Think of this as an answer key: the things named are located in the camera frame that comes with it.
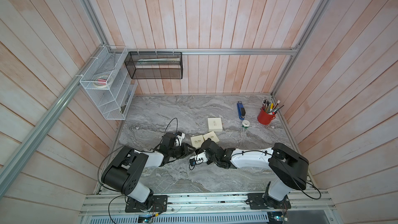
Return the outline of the black mesh basket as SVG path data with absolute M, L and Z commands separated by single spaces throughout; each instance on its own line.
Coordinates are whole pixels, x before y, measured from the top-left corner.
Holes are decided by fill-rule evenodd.
M 180 52 L 131 51 L 124 65 L 132 79 L 182 79 Z

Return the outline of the small tape roll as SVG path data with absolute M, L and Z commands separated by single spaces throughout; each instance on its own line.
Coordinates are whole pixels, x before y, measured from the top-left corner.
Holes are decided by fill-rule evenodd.
M 250 127 L 250 122 L 248 120 L 243 120 L 241 126 L 245 129 Z

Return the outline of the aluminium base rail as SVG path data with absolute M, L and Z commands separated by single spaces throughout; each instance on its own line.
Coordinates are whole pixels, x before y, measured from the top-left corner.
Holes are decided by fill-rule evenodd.
M 168 198 L 161 207 L 154 203 L 158 211 L 164 214 L 205 214 L 205 213 L 233 213 L 251 212 L 247 202 L 249 192 L 202 192 L 202 193 L 175 193 L 168 194 Z M 321 198 L 314 200 L 308 196 L 316 197 L 319 193 L 315 190 L 307 190 L 304 195 L 300 191 L 292 191 L 278 209 L 288 211 L 307 210 L 335 210 L 331 196 L 327 191 L 321 192 Z M 126 215 L 125 197 L 119 195 L 88 195 L 81 207 L 79 216 L 105 216 Z

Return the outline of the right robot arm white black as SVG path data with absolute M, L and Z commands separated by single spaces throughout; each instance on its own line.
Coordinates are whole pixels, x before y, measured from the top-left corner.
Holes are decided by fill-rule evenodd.
M 307 185 L 309 161 L 283 143 L 267 149 L 223 149 L 208 139 L 189 162 L 192 167 L 213 163 L 223 169 L 272 170 L 278 179 L 268 185 L 265 198 L 276 202 L 284 200 L 292 190 L 304 191 Z

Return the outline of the red pen cup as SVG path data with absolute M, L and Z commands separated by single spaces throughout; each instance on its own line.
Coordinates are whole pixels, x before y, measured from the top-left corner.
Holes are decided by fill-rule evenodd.
M 257 120 L 260 124 L 262 125 L 268 125 L 272 122 L 272 120 L 274 120 L 276 118 L 276 115 L 274 114 L 269 114 L 267 112 L 264 111 L 264 109 L 260 109 L 260 113 L 257 117 Z

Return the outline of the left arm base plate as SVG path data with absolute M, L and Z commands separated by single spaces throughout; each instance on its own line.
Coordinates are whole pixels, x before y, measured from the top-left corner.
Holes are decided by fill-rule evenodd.
M 144 202 L 138 202 L 137 200 L 128 197 L 127 204 L 125 207 L 126 213 L 162 213 L 167 210 L 168 196 L 149 196 L 149 198 Z

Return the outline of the aluminium frame horizontal bar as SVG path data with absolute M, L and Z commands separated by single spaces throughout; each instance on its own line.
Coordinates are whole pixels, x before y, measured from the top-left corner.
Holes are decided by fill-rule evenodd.
M 123 46 L 110 46 L 111 51 L 127 51 L 141 53 L 154 53 L 159 54 L 175 54 L 181 53 L 182 55 L 283 55 L 293 56 L 298 52 L 294 48 L 164 48 L 164 49 L 144 49 L 144 48 L 126 48 Z

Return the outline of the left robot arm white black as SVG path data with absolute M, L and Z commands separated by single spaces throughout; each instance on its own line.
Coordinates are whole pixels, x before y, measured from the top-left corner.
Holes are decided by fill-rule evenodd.
M 143 170 L 162 167 L 194 153 L 196 148 L 184 143 L 183 138 L 181 132 L 166 133 L 151 151 L 122 147 L 102 172 L 100 182 L 138 203 L 147 203 L 153 191 L 140 182 Z

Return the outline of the blue stapler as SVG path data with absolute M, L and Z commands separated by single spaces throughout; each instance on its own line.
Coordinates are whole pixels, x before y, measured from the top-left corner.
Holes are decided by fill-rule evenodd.
M 237 111 L 238 111 L 239 119 L 245 120 L 246 111 L 245 111 L 242 101 L 237 102 Z

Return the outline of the cream drawer jewelry box front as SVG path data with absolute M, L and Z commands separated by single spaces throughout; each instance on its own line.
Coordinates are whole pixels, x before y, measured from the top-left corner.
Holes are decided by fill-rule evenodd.
M 201 148 L 202 144 L 204 143 L 204 136 L 203 135 L 197 135 L 197 136 L 192 136 L 191 137 L 191 144 L 194 148 L 198 149 Z

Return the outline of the tape roll in rack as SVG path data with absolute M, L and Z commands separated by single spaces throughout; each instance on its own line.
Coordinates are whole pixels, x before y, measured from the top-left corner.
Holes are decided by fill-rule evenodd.
M 113 78 L 109 75 L 99 75 L 92 83 L 93 87 L 98 89 L 108 88 L 112 85 Z

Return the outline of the pens bundle in cup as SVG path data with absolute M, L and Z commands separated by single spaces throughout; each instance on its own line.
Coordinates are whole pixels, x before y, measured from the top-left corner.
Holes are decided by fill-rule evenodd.
M 264 99 L 262 102 L 262 110 L 270 115 L 276 115 L 277 112 L 283 108 L 284 105 L 280 105 L 280 101 L 277 101 L 275 104 L 271 102 L 270 99 Z

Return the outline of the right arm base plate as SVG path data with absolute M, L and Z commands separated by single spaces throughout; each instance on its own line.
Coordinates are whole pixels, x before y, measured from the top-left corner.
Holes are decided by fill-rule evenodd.
M 285 196 L 282 201 L 277 201 L 266 193 L 251 193 L 247 195 L 246 204 L 250 206 L 251 210 L 256 209 L 281 209 L 286 210 L 291 208 L 288 196 Z

